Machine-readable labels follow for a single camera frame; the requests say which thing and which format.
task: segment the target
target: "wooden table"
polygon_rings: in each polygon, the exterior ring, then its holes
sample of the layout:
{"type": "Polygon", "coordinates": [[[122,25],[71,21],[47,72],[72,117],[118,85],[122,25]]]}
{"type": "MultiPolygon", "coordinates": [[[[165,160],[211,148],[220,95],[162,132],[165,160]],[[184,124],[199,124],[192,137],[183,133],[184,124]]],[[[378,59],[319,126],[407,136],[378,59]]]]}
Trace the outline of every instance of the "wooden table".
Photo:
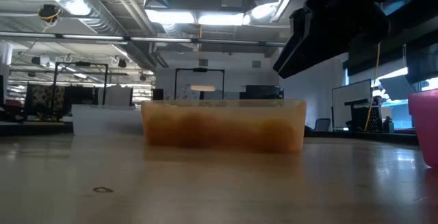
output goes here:
{"type": "Polygon", "coordinates": [[[300,155],[270,155],[1,139],[2,223],[438,223],[438,173],[418,147],[310,138],[300,155]]]}

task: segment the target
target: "office chair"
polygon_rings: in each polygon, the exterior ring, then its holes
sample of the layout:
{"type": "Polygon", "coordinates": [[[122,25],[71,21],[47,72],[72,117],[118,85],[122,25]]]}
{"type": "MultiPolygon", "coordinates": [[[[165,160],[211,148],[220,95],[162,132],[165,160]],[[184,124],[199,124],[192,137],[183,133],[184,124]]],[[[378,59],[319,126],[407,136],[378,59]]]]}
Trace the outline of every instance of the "office chair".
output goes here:
{"type": "Polygon", "coordinates": [[[315,129],[314,131],[317,132],[328,132],[330,127],[330,119],[317,119],[315,122],[315,129]]]}

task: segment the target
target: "desk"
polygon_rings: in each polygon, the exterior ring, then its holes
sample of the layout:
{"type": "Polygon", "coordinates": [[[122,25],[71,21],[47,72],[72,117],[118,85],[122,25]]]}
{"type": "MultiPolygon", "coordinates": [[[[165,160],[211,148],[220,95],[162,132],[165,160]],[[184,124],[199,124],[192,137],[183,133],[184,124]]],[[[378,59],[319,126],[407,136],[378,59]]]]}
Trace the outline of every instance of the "desk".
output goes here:
{"type": "Polygon", "coordinates": [[[300,155],[272,155],[2,139],[3,223],[438,223],[438,174],[418,147],[306,138],[300,155]]]}

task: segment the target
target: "translucent plastic container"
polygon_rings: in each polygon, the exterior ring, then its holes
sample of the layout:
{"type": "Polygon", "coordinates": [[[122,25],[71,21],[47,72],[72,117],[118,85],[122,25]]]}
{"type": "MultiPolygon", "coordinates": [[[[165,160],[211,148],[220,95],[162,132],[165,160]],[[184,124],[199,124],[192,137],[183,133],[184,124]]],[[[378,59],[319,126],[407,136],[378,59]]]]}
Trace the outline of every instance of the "translucent plastic container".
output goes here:
{"type": "Polygon", "coordinates": [[[301,100],[144,101],[148,145],[294,153],[302,149],[301,100]]]}
{"type": "Polygon", "coordinates": [[[438,167],[438,90],[412,93],[408,104],[424,162],[438,167]]]}

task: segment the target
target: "pink cup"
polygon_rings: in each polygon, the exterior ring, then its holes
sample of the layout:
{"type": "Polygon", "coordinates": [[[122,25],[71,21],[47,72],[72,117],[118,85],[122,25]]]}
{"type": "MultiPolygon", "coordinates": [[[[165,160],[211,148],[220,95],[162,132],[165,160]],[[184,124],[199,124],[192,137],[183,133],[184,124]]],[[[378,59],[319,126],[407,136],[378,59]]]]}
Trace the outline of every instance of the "pink cup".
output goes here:
{"type": "Polygon", "coordinates": [[[438,90],[412,93],[408,99],[424,161],[438,167],[438,90]]]}

